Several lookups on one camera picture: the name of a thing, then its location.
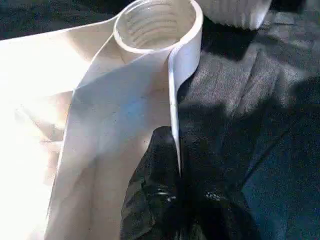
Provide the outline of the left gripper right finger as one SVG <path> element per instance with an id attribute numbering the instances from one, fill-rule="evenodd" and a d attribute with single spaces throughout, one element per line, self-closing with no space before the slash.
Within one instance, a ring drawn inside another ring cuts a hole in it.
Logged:
<path id="1" fill-rule="evenodd" d="M 187 236 L 190 239 L 253 238 L 253 218 L 247 201 L 222 175 L 183 172 L 180 190 Z"/>

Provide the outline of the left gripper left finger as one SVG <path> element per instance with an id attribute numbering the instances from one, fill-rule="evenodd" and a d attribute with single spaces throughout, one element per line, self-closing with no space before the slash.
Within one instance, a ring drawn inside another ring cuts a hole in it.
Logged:
<path id="1" fill-rule="evenodd" d="M 132 174 L 121 209 L 121 240 L 177 240 L 181 229 L 180 174 L 169 126 L 156 128 Z"/>

